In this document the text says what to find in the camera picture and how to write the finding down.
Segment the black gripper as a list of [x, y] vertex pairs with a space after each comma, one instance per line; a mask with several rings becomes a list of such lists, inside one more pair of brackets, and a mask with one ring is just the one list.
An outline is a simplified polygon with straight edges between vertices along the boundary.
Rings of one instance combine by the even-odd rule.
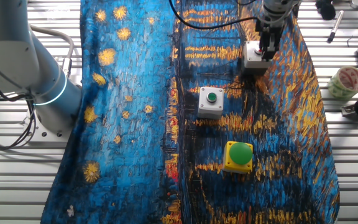
[[258, 18], [255, 30], [260, 35], [259, 48], [262, 60], [269, 61], [273, 59], [280, 48], [280, 39], [283, 32], [283, 18]]

